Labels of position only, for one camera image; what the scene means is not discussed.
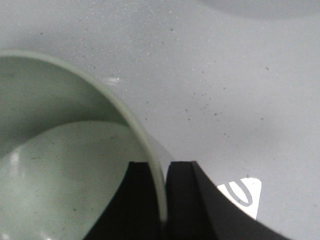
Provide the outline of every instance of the white label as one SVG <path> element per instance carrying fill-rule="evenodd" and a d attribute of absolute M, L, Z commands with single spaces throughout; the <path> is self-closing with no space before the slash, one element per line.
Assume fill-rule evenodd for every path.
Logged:
<path fill-rule="evenodd" d="M 258 178 L 246 177 L 231 181 L 217 188 L 243 212 L 253 219 L 257 218 L 262 183 Z"/>

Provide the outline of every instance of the gray curved line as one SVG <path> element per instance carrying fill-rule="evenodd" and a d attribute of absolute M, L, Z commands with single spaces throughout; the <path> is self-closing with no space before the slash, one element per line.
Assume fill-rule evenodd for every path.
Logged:
<path fill-rule="evenodd" d="M 226 190 L 228 191 L 228 193 L 231 195 L 231 197 L 233 197 L 234 200 L 236 200 L 239 204 L 243 205 L 244 207 L 249 207 L 252 203 L 252 195 L 250 193 L 250 191 L 248 190 L 248 188 L 246 187 L 246 185 L 241 181 L 234 181 L 239 188 L 241 188 L 241 190 L 244 192 L 246 199 L 248 200 L 248 202 L 242 201 L 236 194 L 235 192 L 232 190 L 230 183 L 226 184 Z"/>

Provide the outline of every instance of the white surface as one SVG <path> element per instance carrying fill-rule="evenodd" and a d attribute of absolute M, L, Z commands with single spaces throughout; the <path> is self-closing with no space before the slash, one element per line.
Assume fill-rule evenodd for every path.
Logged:
<path fill-rule="evenodd" d="M 162 166 L 255 176 L 257 220 L 320 238 L 320 7 L 315 0 L 4 0 L 0 48 L 47 53 L 110 86 Z"/>

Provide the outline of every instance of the bowl rim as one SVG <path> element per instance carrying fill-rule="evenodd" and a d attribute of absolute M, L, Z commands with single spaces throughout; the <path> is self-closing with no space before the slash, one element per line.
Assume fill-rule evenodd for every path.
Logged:
<path fill-rule="evenodd" d="M 155 151 L 152 149 L 150 141 L 148 140 L 146 130 L 143 128 L 137 117 L 127 107 L 127 105 L 118 96 L 116 96 L 106 84 L 100 82 L 93 75 L 90 75 L 81 68 L 76 67 L 68 61 L 62 60 L 58 57 L 29 50 L 0 50 L 0 59 L 7 57 L 34 59 L 65 69 L 79 76 L 81 79 L 93 86 L 98 92 L 103 94 L 103 96 L 113 104 L 113 106 L 118 110 L 121 116 L 126 120 L 129 127 L 133 130 L 134 134 L 137 137 L 137 140 L 139 141 L 147 155 L 158 200 L 159 218 L 161 223 L 164 225 L 168 219 L 168 210 L 165 191 L 165 180 L 162 167 L 158 161 Z"/>

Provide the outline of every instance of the light green bowl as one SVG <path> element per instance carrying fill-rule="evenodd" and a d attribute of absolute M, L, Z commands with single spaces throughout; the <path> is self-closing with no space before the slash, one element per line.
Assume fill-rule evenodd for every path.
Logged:
<path fill-rule="evenodd" d="M 128 108 L 67 62 L 0 52 L 0 239 L 83 238 L 130 161 L 149 162 L 165 222 L 161 167 Z"/>

